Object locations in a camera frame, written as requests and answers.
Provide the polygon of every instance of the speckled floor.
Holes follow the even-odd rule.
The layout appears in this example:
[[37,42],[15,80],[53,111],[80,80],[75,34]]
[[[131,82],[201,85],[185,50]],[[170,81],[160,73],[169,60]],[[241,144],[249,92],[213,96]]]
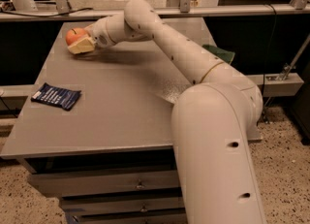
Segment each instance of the speckled floor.
[[[270,108],[267,116],[270,124],[259,123],[263,141],[250,144],[267,222],[310,223],[310,146],[301,144],[284,109]],[[6,122],[0,121],[0,149],[14,124]],[[0,161],[0,223],[66,223],[58,201],[40,195],[27,175],[16,162]]]

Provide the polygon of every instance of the hole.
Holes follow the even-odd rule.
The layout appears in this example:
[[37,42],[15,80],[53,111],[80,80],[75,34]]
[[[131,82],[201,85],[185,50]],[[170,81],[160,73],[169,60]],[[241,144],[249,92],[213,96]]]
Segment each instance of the hole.
[[251,194],[250,193],[244,193],[243,195],[241,195],[239,198],[250,198]]
[[253,105],[253,107],[255,108],[255,107],[256,107],[256,103],[254,102],[254,99],[253,99],[252,96],[251,96],[250,98],[251,98],[251,100],[252,100],[252,105]]
[[250,199],[250,197],[251,197],[250,193],[244,193],[241,196],[239,196],[238,201],[241,204],[243,204],[243,203],[247,202]]
[[237,147],[239,147],[239,143],[238,142],[232,142],[232,143],[229,143],[227,146],[231,147],[231,148],[237,148]]

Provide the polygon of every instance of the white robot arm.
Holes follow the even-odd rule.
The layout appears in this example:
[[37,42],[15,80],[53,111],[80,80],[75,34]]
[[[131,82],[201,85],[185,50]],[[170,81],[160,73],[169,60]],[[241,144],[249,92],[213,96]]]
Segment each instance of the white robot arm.
[[[247,145],[263,108],[258,87],[166,25],[142,0],[132,0],[124,14],[100,19],[86,30],[92,44],[87,51],[96,45],[107,48],[122,41],[152,39],[194,85],[181,94],[171,118],[188,222],[266,223]],[[78,50],[75,46],[78,41],[69,49]]]

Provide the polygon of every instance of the drawer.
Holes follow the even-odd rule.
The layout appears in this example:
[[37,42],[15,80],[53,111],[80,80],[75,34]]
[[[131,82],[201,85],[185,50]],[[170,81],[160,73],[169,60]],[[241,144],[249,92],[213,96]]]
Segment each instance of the drawer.
[[94,215],[120,212],[149,212],[158,209],[184,208],[180,188],[107,194],[88,198],[61,200],[60,207],[70,215]]
[[70,173],[168,165],[176,168],[172,148],[111,153],[27,158],[37,174]]
[[94,215],[77,218],[77,223],[83,224],[186,224],[185,209],[161,210],[148,213],[128,213]]
[[103,170],[31,175],[28,182],[46,197],[69,197],[179,187],[177,170]]

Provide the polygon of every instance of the gray table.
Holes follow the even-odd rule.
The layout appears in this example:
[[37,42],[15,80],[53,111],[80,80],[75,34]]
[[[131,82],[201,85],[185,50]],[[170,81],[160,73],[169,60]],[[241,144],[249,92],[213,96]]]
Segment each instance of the gray table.
[[[214,44],[201,18],[167,19],[198,44]],[[171,146],[171,108],[189,82],[152,42],[73,56],[65,23],[32,93],[47,82],[81,90],[70,112],[28,97],[1,157],[30,158]]]
[[[201,18],[166,22],[214,45]],[[171,110],[190,83],[153,41],[71,55],[67,31],[88,24],[63,25],[32,89],[47,82],[81,90],[80,99],[66,112],[29,96],[1,157],[18,160],[29,183],[80,223],[184,220]]]

